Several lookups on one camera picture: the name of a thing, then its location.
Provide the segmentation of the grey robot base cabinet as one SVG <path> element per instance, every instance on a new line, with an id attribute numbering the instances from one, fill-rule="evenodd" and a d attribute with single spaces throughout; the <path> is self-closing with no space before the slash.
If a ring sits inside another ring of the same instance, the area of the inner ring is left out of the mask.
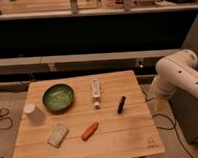
<path id="1" fill-rule="evenodd" d="M 198 14 L 185 39 L 183 48 L 195 52 L 198 58 Z M 171 98 L 171 106 L 187 143 L 194 144 L 198 140 L 198 79 L 192 84 L 186 81 L 186 84 L 186 89 L 177 89 Z"/>

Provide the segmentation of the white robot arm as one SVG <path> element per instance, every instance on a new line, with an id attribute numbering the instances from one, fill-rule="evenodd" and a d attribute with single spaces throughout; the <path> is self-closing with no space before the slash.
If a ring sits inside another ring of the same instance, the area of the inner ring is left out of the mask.
<path id="1" fill-rule="evenodd" d="M 177 87 L 198 99 L 198 57 L 194 51 L 183 49 L 157 61 L 150 93 L 155 97 L 155 109 L 160 109 L 176 92 Z"/>

